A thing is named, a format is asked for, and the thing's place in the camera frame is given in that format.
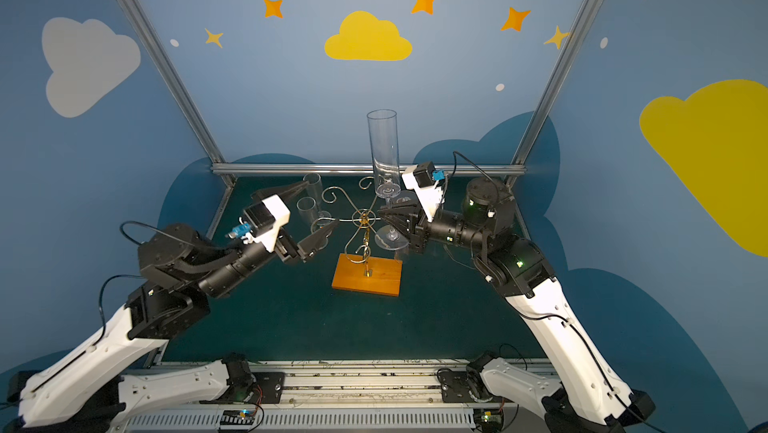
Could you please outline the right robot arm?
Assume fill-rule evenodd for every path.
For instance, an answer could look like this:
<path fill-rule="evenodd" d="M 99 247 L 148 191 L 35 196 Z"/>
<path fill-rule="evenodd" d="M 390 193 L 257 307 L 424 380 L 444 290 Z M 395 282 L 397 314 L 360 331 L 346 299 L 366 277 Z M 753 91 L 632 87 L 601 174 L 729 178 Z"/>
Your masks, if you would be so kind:
<path fill-rule="evenodd" d="M 388 203 L 380 217 L 414 252 L 429 242 L 468 250 L 474 268 L 524 321 L 557 375 L 547 379 L 485 354 L 467 366 L 475 396 L 510 400 L 542 418 L 551 432 L 623 432 L 649 419 L 653 400 L 609 366 L 540 248 L 514 233 L 516 203 L 501 181 L 471 180 L 459 213 L 443 207 L 446 181 L 406 174 L 403 183 L 414 198 Z"/>

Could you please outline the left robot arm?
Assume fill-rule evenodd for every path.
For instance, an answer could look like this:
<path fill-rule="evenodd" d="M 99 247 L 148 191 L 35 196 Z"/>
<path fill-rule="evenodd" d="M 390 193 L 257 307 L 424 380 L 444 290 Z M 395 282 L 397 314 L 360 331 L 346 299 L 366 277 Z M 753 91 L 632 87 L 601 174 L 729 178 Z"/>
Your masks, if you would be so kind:
<path fill-rule="evenodd" d="M 140 243 L 144 283 L 64 358 L 11 378 L 7 402 L 18 414 L 5 431 L 107 432 L 134 416 L 194 402 L 244 403 L 251 412 L 261 388 L 242 355 L 176 373 L 125 371 L 207 316 L 210 299 L 230 294 L 271 260 L 293 264 L 316 256 L 338 220 L 325 220 L 300 242 L 285 229 L 288 202 L 307 185 L 256 191 L 225 247 L 184 223 L 158 229 Z"/>

